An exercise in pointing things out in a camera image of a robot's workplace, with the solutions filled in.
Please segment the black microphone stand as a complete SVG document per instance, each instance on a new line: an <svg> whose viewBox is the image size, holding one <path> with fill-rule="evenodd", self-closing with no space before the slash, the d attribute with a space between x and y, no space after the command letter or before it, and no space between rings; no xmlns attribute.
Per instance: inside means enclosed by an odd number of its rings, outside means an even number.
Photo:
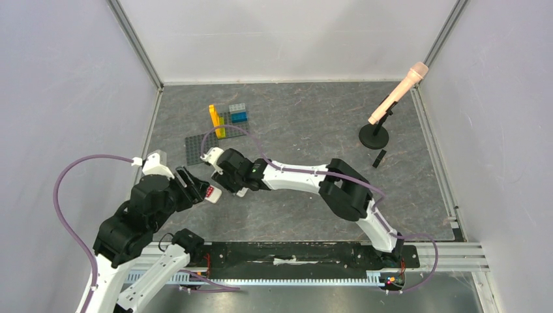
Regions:
<svg viewBox="0 0 553 313"><path fill-rule="evenodd" d="M389 117L390 111L388 109L377 124L367 124L360 129L358 133L359 141L365 147L373 150L383 149L389 143L389 133L383 127L383 124Z"/></svg>

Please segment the grey brick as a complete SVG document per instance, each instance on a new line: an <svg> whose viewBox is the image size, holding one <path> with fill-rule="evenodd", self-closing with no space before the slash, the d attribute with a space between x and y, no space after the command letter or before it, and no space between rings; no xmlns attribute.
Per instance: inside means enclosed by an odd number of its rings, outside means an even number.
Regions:
<svg viewBox="0 0 553 313"><path fill-rule="evenodd" d="M243 113L246 112L246 105L245 103L230 104L228 109L231 114Z"/></svg>

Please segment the aluminium frame rail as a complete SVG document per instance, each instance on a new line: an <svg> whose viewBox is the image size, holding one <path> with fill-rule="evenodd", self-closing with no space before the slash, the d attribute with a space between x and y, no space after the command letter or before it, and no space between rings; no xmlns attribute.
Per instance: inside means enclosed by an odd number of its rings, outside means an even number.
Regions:
<svg viewBox="0 0 553 313"><path fill-rule="evenodd" d="M132 22L128 17L128 14L126 13L125 8L121 3L121 1L107 0L106 3L109 6L112 14L114 15L117 23L119 24L120 29L122 30L123 34L127 38L131 48L136 54L136 57L138 58L140 64L145 70L147 77L149 78L149 80L151 81L151 83L155 88L155 100L154 100L151 116L148 122L148 129L145 135L144 144L142 147L142 157L146 158L146 156L148 155L149 146L151 143L151 137L155 127L155 121L157 118L158 109L160 106L160 102L162 100L162 94L164 91L164 82L162 81L157 70L155 69L153 62L149 57L145 49L145 46L140 40L138 33L136 32L134 26L132 25Z"/></svg>

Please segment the dark grey brick baseplate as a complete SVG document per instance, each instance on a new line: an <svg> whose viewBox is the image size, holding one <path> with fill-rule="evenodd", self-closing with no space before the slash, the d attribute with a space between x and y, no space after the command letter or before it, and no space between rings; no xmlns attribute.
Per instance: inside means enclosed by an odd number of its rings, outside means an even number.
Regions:
<svg viewBox="0 0 553 313"><path fill-rule="evenodd" d="M201 164L201 146L205 134L198 134L185 138L185 156L187 166ZM212 147L218 147L218 138L214 132L207 136L205 141L205 150L208 151Z"/></svg>

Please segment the grey baseplate with bricks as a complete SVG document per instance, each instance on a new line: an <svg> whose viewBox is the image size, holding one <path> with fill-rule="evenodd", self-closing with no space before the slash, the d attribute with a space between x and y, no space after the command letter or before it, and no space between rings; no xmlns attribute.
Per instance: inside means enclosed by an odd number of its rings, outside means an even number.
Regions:
<svg viewBox="0 0 553 313"><path fill-rule="evenodd" d="M246 132L250 132L250 125L248 121L233 122L231 119L231 114L229 112L219 113L218 118L221 125L231 125L231 127L220 128L216 130L216 132L219 132L218 139L228 139L244 136L245 134L241 132L239 128Z"/></svg>

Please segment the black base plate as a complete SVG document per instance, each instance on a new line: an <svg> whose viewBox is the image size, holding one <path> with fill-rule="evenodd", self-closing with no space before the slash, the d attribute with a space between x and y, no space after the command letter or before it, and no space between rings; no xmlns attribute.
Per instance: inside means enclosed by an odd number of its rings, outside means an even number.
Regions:
<svg viewBox="0 0 553 313"><path fill-rule="evenodd" d="M364 278L369 271L418 269L416 247L401 256L353 241L213 242L201 246L189 267L206 268L212 279L285 280Z"/></svg>

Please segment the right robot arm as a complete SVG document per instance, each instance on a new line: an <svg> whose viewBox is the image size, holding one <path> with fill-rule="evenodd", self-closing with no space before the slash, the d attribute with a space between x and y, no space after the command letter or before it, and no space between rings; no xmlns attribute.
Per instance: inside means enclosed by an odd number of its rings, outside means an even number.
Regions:
<svg viewBox="0 0 553 313"><path fill-rule="evenodd" d="M319 195L338 218L362 229L381 264L393 266L403 257L404 241L382 217L374 199L376 189L341 159L319 166L298 166L265 158L251 161L235 149L214 147L201 160L214 167L212 179L236 196L259 190Z"/></svg>

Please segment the white remote with slot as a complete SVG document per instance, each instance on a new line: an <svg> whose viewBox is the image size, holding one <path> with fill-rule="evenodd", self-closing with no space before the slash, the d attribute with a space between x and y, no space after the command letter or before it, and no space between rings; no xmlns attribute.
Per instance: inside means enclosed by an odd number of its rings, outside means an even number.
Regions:
<svg viewBox="0 0 553 313"><path fill-rule="evenodd" d="M235 196L243 198L247 192L248 192L248 188L242 188L235 193Z"/></svg>

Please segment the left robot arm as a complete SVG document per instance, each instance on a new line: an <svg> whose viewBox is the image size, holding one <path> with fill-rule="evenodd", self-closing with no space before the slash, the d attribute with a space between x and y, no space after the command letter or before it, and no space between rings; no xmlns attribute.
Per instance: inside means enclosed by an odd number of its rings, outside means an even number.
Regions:
<svg viewBox="0 0 553 313"><path fill-rule="evenodd" d="M169 279L183 267L197 266L205 256L204 240L188 229L173 235L161 257L126 290L130 270L154 234L177 212L208 201L216 203L219 188L198 179L179 166L154 166L132 187L129 200L99 227L93 245L96 270L91 291L85 293L78 312L141 312Z"/></svg>

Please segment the yellow brick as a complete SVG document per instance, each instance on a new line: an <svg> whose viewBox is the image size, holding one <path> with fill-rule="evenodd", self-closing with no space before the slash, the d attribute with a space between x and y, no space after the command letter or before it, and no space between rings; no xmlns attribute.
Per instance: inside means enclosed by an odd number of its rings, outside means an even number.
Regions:
<svg viewBox="0 0 553 313"><path fill-rule="evenodd" d="M214 104L209 105L209 114L214 127L220 126L220 117ZM220 128L215 130L215 134L218 139L222 139L225 135L224 130Z"/></svg>

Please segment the red white small device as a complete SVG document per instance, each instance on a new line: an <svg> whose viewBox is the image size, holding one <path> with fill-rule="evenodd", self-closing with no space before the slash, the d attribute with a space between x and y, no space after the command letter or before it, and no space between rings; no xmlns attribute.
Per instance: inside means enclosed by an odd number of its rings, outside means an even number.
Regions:
<svg viewBox="0 0 553 313"><path fill-rule="evenodd" d="M222 196L221 189L213 185L210 185L206 190L205 201L208 201L209 203L217 203L221 196Z"/></svg>

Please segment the blue brick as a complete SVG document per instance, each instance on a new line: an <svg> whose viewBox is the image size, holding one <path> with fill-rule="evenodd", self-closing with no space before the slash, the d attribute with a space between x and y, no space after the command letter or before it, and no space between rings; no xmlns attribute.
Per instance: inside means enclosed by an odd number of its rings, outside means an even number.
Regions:
<svg viewBox="0 0 553 313"><path fill-rule="evenodd" d="M232 123L244 123L248 121L247 112L232 113L230 117Z"/></svg>

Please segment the green brick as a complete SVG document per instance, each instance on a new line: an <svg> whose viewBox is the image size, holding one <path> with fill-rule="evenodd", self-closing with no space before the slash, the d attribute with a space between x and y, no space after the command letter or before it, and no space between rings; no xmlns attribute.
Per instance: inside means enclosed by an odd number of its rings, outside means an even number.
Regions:
<svg viewBox="0 0 553 313"><path fill-rule="evenodd" d="M225 125L225 118L221 115L219 116L219 125ZM217 130L218 139L224 139L226 137L226 129L221 127Z"/></svg>

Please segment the small black block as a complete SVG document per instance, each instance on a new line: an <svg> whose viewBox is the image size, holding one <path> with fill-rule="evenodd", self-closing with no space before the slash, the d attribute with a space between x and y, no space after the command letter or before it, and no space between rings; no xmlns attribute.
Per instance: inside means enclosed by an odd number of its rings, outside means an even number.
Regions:
<svg viewBox="0 0 553 313"><path fill-rule="evenodd" d="M384 156L387 154L387 151L385 149L382 149L379 154L377 155L377 157L375 158L373 164L372 164L372 167L373 168L378 168L378 166L381 164L382 160L384 159Z"/></svg>

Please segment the pink toy microphone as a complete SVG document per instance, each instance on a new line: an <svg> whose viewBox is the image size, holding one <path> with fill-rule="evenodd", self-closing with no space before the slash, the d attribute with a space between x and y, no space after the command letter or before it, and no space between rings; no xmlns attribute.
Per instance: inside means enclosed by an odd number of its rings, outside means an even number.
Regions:
<svg viewBox="0 0 553 313"><path fill-rule="evenodd" d="M394 102L398 102L414 85L418 84L428 73L429 68L422 62L414 64L402 79L402 81L389 93L381 104L372 112L368 123L375 125L391 108Z"/></svg>

